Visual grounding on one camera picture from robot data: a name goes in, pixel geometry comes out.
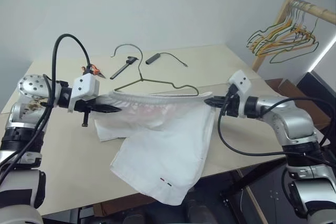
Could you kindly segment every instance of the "wire hanger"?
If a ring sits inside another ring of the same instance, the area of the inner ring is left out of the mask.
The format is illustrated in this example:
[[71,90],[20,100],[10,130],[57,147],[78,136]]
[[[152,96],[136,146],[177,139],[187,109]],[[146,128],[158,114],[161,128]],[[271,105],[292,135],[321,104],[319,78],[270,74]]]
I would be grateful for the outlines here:
[[194,89],[194,90],[196,91],[196,94],[190,94],[190,95],[187,94],[187,95],[183,95],[184,97],[195,97],[195,96],[197,96],[197,95],[200,94],[199,91],[198,91],[198,89],[197,89],[196,87],[191,86],[191,85],[188,85],[188,84],[187,84],[187,85],[180,86],[180,87],[177,87],[174,83],[169,82],[169,81],[157,81],[157,80],[151,80],[151,79],[145,79],[145,78],[143,78],[142,73],[141,73],[141,70],[140,70],[140,65],[141,65],[142,60],[143,60],[143,53],[142,53],[141,49],[140,49],[138,46],[136,46],[136,45],[134,45],[134,44],[121,44],[121,45],[119,45],[119,46],[117,46],[117,47],[115,48],[114,53],[113,53],[113,55],[112,55],[111,57],[116,56],[116,52],[117,52],[118,48],[123,47],[123,46],[131,46],[131,47],[135,47],[135,48],[140,52],[141,59],[140,59],[140,62],[139,62],[139,64],[138,64],[138,72],[139,72],[140,79],[139,79],[139,80],[136,80],[136,81],[133,81],[133,82],[131,82],[131,83],[128,83],[128,84],[126,84],[126,85],[123,85],[123,86],[121,86],[121,87],[118,87],[118,88],[114,89],[115,91],[121,90],[121,89],[123,89],[123,88],[126,88],[126,87],[128,87],[128,86],[131,86],[131,85],[133,85],[133,84],[135,84],[135,83],[138,83],[138,82],[140,82],[140,81],[148,81],[148,82],[156,82],[156,83],[170,84],[170,85],[172,85],[173,88],[175,88],[175,89],[182,89],[182,88],[187,88],[187,87],[189,87],[189,88],[192,88],[192,89]]

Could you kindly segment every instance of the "table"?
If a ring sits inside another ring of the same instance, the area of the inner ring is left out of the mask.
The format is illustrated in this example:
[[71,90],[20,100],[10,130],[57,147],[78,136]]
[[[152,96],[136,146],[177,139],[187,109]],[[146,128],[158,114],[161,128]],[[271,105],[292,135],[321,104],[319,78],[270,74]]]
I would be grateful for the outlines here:
[[[266,83],[242,62],[225,45],[169,50],[185,61],[185,68],[179,62],[167,57],[143,65],[144,77],[173,81],[179,84],[191,84],[199,87],[200,92],[212,91],[223,95],[227,90],[228,78],[238,69],[243,69],[253,85],[252,95],[276,95]],[[156,52],[144,53],[145,59]],[[108,78],[125,62],[126,56],[120,54],[115,58],[107,56],[92,57],[91,61],[101,69]],[[50,74],[50,60],[36,60],[27,73]],[[81,74],[80,66],[84,59],[59,59],[57,61],[57,79],[70,81]],[[121,86],[137,78],[136,67],[128,67],[119,77],[111,81],[100,79],[100,93],[107,93],[113,87]],[[140,83],[127,91],[155,93],[187,93],[192,90],[172,91],[171,86],[154,83]],[[0,124],[5,125],[11,105],[16,101],[13,93],[3,114]],[[81,127],[83,114],[67,113],[66,109],[56,108],[51,114],[44,145],[40,169],[46,173],[46,198],[38,209],[41,215],[63,211],[101,201],[119,198],[136,193],[128,184],[109,170],[109,165],[119,150],[121,139],[100,142],[94,123],[90,120],[87,128]],[[248,152],[280,151],[275,134],[270,126],[252,119],[224,118],[223,135],[232,146]],[[230,151],[220,141],[216,126],[213,130],[211,144],[202,176],[223,173],[253,164],[267,162],[278,157],[249,157]]]

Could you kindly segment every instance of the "white wall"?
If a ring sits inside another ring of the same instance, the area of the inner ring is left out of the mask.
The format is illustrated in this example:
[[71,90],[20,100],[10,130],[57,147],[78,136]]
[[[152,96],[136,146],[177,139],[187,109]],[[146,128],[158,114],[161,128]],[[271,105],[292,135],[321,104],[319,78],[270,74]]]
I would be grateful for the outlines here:
[[336,44],[334,44],[314,71],[336,92]]
[[[92,55],[110,55],[123,42],[135,43],[144,50],[226,43],[251,64],[254,55],[245,48],[247,38],[273,23],[283,1],[0,0],[0,58],[23,60],[27,68],[27,62],[34,58],[50,58],[56,38],[69,32]],[[336,10],[336,0],[306,1]],[[307,21],[311,26],[314,20]],[[334,27],[319,21],[316,36],[321,44],[315,54],[283,64],[265,63],[261,76],[287,77],[296,82],[333,34]],[[68,40],[59,55],[77,57],[81,52]],[[15,68],[9,75],[0,73],[1,78],[13,80],[21,75]]]

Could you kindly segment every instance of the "clothes rack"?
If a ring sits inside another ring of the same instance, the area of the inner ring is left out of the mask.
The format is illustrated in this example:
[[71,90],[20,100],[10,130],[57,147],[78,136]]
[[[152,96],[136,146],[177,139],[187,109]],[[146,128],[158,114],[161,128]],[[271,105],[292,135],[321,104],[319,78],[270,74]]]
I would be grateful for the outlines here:
[[[316,6],[314,4],[310,4],[306,1],[303,0],[285,0],[284,3],[282,4],[282,7],[280,9],[280,12],[274,22],[274,24],[278,24],[281,23],[285,20],[288,12],[290,11],[290,9],[292,8],[293,4],[295,3],[302,3],[301,5],[297,5],[295,8],[302,10],[306,13],[309,13],[315,17],[319,17],[327,22],[330,22],[334,25],[336,25],[336,13],[333,13],[325,8]],[[265,59],[264,57],[256,57],[253,64],[252,64],[252,69],[254,71],[258,71],[261,64],[263,63]]]

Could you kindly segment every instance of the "white fabric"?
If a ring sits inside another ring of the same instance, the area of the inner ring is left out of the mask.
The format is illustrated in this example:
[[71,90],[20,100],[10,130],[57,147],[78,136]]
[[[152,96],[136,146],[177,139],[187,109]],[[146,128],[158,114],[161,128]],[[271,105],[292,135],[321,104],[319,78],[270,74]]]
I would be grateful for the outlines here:
[[135,190],[180,205],[204,167],[215,109],[204,99],[182,95],[111,92],[97,98],[121,112],[94,113],[101,141],[126,137],[110,169]]

